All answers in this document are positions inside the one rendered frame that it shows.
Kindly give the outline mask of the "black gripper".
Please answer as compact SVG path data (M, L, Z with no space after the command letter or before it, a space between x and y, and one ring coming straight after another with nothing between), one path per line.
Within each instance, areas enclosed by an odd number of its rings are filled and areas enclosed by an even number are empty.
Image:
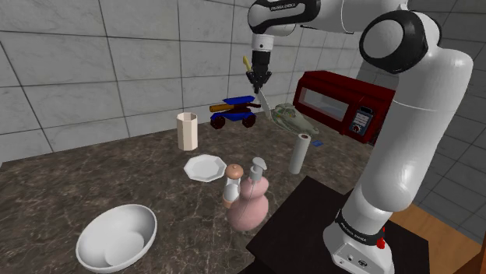
M259 90L262 89L262 87L267 83L272 75L272 72L268 71L269 60L269 51L252 52L253 71L247 71L245 74L248 78L248 81L252 84L255 93L258 93Z

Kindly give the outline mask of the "yellow handled knife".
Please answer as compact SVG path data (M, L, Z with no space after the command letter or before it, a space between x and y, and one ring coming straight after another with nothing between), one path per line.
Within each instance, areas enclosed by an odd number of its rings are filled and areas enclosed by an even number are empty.
M250 62L248 61L246 56L243 57L243 63L245 64L246 72L247 71L253 71L252 67L250 65ZM258 93L255 93L255 95L259 99L259 103L260 103L261 108L263 109L266 117L270 120L271 119L271 108L268 104L268 101L267 101L265 95L262 92L262 89L260 89Z

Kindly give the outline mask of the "blue toy car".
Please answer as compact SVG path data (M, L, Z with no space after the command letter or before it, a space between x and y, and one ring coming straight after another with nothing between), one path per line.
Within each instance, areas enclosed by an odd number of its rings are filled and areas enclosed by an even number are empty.
M224 127L226 120L241 121L246 128L251 128L256 122L256 116L251 107L260 108L260 104L254 104L253 96L232 97L223 99L223 104L210 106L210 124L215 129Z

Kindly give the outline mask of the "pale green animal skull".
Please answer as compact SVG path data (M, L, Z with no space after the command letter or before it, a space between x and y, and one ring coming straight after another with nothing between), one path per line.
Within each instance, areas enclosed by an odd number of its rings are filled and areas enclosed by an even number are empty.
M319 134L319 130L307 121L293 104L277 104L270 113L273 122L289 132L310 136Z

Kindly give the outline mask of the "red microwave oven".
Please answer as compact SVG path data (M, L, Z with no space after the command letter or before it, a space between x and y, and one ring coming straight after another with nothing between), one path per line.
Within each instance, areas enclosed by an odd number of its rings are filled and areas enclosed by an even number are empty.
M305 72L293 105L302 114L361 143L374 145L395 91L333 72Z

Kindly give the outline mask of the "white paper towel roll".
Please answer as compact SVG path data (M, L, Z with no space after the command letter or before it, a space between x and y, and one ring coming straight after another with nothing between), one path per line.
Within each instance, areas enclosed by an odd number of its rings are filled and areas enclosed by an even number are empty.
M308 151L311 137L305 133L298 134L288 170L291 174L299 174Z

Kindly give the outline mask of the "cream octagonal cup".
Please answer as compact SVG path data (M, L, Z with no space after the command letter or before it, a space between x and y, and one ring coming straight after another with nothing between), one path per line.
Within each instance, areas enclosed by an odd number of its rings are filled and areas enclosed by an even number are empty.
M198 117L191 112L177 115L178 148L191 151L198 147Z

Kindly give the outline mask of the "white octagonal plate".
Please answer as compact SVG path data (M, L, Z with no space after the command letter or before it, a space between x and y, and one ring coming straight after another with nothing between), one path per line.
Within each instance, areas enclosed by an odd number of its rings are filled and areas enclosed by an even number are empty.
M227 165L218 156L201 154L188 160L184 171L194 181L211 182L224 176Z

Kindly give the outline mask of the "white wooden-topped pepper mill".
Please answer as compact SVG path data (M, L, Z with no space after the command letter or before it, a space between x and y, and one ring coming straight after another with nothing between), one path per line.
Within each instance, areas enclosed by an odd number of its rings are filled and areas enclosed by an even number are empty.
M223 205L230 209L232 205L239 199L241 177L243 176L243 168L238 164L230 164L225 169L227 182L224 186Z

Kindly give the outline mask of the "pink soap dispenser bottle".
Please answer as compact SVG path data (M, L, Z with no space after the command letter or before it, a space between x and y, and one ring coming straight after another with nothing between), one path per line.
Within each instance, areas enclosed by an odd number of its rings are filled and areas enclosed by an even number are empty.
M249 176L245 179L241 177L239 199L226 212L228 223L235 230L252 230L265 219L269 209L265 196L269 182L262 173L266 169L265 160L254 157Z

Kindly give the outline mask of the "dark robot stand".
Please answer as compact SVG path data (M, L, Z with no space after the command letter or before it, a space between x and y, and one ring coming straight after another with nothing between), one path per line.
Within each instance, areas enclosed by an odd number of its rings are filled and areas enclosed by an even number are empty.
M248 243L255 260L238 274L350 274L345 266L376 274L376 266L349 247L338 251L335 263L324 244L324 229L348 197L305 177ZM428 242L391 221L384 227L394 274L431 274Z

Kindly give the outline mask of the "white bowl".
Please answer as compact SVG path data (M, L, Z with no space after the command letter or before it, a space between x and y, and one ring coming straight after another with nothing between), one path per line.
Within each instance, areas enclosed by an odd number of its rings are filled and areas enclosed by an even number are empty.
M78 262L87 270L112 274L133 265L151 248L157 218L144 205L114 207L92 220L76 243Z

